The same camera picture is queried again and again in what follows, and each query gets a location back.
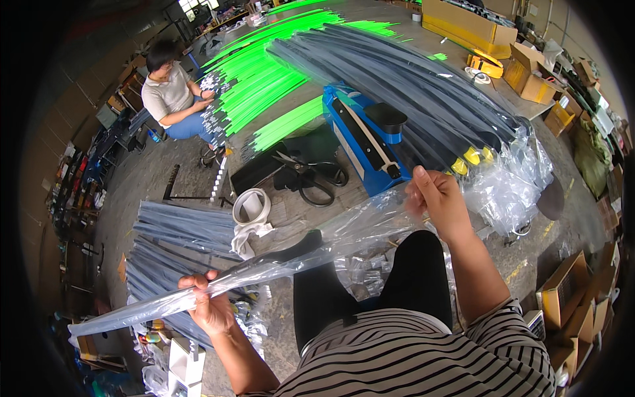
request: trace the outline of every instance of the white tape roll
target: white tape roll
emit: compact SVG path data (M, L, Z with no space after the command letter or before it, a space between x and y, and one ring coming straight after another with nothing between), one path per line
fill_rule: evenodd
M245 210L249 217L248 222L241 221L240 211ZM232 209L232 216L234 222L240 226L248 226L253 224L266 223L269 212L271 211L271 200L267 196L264 190L254 187L247 191L244 191L236 201Z
M466 67L465 72L468 73L468 75L470 75L471 78L474 79L475 82L477 82L478 84L490 84L491 83L491 79L490 77L481 72L478 69L475 69L473 67Z

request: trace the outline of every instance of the blue impulse sealer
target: blue impulse sealer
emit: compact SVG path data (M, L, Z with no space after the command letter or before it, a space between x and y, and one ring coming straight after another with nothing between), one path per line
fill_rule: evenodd
M324 87L324 118L340 140L369 196L411 179L390 145L401 142L408 117L376 104L344 82Z

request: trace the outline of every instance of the white short-sleeve shirt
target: white short-sleeve shirt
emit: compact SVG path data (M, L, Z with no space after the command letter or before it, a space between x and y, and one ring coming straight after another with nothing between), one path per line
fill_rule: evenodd
M141 89L144 107L148 109L156 121L169 114L187 109L194 102L194 96L187 87L187 83L191 79L178 61L174 63L165 83L158 83L150 78L145 79Z

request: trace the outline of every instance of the woman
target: woman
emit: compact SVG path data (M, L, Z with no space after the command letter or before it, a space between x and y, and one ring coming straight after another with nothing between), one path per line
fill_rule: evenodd
M172 40L159 40L150 48L145 61L150 73L141 89L144 107L171 138L199 135L213 149L213 135L207 132L201 116L214 99L214 92L203 91L176 56L177 46Z
M301 359L282 382L236 324L227 296L195 285L190 311L210 336L236 394L249 396L549 396L555 374L543 343L529 331L483 242L475 235L456 180L417 166L406 208L428 212L448 244L458 301L471 324L452 334L443 249L428 231L397 248L375 310L362 308L342 287L333 263L298 273L293 282L295 334Z

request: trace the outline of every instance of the hand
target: hand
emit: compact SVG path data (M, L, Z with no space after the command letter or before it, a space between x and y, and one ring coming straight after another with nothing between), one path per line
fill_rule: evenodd
M188 312L194 322L209 336L227 333L232 325L236 324L234 311L229 303L227 294L223 293L210 298L210 295L204 292L204 289L207 288L208 280L216 278L218 273L219 271L217 270L210 270L205 273L205 276L193 274L192 276L183 276L178 280L179 288L196 286L194 289L196 308L188 310Z
M194 112L201 112L205 110L213 100L213 98L207 100L197 100L194 102L194 105L192 105L192 109L194 109Z
M214 97L215 92L212 90L204 90L201 91L201 98L204 100L212 99Z
M412 180L406 186L406 209L410 213L421 217L427 211L439 238L449 245L460 244L474 235L463 195L454 177L426 171L420 165L412 174Z

